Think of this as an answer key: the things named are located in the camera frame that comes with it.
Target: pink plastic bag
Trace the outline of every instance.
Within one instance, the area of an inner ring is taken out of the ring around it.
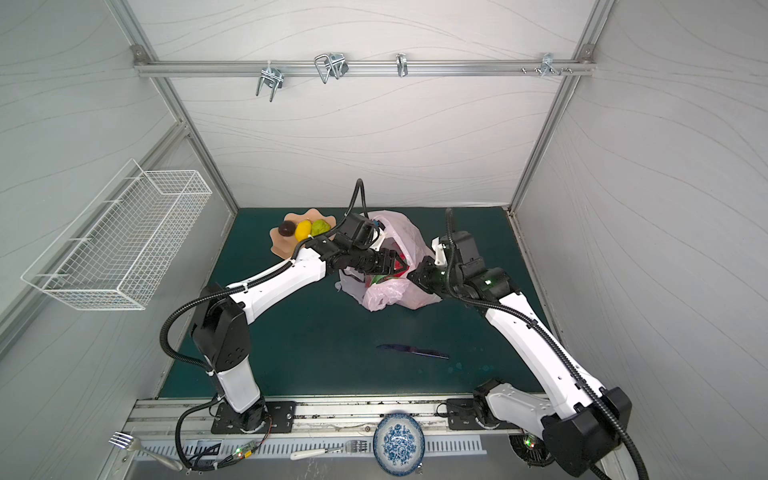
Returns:
[[[375,312],[387,305],[397,303],[411,310],[416,310],[430,303],[437,303],[440,297],[430,295],[418,288],[406,278],[411,270],[419,266],[426,256],[434,257],[434,253],[426,246],[419,229],[403,214],[381,210],[370,212],[371,220],[384,224],[387,239],[397,244],[408,263],[408,271],[400,278],[393,278],[366,287],[366,278],[362,273],[352,268],[339,271],[341,281],[336,288],[347,292],[368,310]]]

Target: aluminum rail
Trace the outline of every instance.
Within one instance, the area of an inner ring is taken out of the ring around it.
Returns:
[[[347,61],[345,77],[397,77],[395,60]],[[134,65],[140,77],[259,77],[266,61],[150,61]],[[317,77],[313,61],[271,61],[286,77]],[[408,60],[409,77],[539,76],[540,60]],[[591,75],[595,63],[553,60],[550,76]]]

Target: lemon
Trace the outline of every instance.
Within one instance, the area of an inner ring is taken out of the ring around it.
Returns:
[[[312,232],[312,222],[304,220],[296,225],[296,231],[293,232],[293,236],[300,242],[307,238],[310,235],[310,232]]]

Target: kiwi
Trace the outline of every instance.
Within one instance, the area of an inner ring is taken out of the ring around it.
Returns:
[[[290,220],[286,220],[280,224],[279,227],[277,227],[277,233],[282,235],[283,237],[290,237],[293,235],[293,232],[296,231],[296,224]]]

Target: floral pattern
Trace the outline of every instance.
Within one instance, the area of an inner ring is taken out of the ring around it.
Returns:
[[[405,465],[416,452],[416,443],[411,430],[402,424],[389,427],[384,435],[384,453],[393,464]]]

